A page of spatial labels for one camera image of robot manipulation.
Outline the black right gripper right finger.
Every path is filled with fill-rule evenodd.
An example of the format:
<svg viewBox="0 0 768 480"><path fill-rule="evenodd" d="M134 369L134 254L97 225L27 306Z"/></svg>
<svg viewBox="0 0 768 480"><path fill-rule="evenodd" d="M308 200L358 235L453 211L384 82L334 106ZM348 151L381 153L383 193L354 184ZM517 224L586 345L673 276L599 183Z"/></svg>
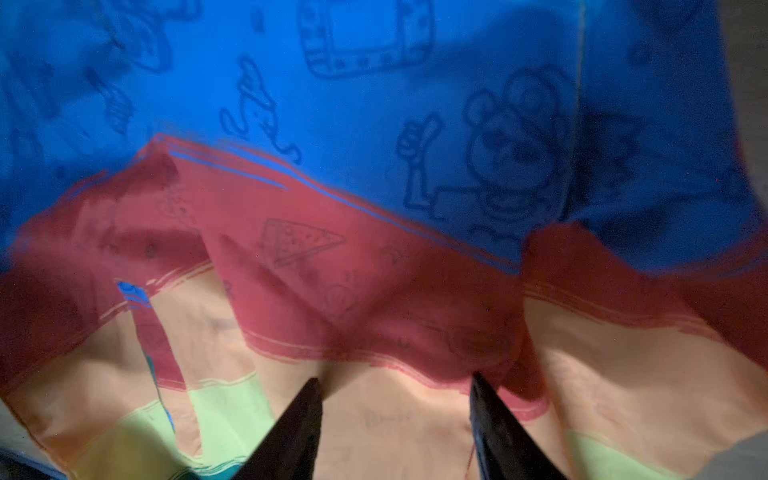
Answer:
<svg viewBox="0 0 768 480"><path fill-rule="evenodd" d="M470 422L483 480L566 480L480 372L470 387Z"/></svg>

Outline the rainbow striped hooded jacket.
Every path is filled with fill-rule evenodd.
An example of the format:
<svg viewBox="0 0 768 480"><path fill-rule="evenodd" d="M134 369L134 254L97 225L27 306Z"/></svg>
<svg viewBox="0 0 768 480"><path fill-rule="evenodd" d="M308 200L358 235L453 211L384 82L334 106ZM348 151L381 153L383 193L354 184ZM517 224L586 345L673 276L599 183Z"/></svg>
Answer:
<svg viewBox="0 0 768 480"><path fill-rule="evenodd" d="M767 213L713 1L5 1L1 410L72 479L575 479L767 433Z"/></svg>

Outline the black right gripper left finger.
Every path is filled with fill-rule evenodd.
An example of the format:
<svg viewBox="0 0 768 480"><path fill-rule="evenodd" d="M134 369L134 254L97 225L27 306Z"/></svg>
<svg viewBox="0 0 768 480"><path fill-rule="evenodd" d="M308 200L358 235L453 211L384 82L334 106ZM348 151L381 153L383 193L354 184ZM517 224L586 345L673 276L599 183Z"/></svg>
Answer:
<svg viewBox="0 0 768 480"><path fill-rule="evenodd" d="M321 385L310 378L233 479L312 479L322 415Z"/></svg>

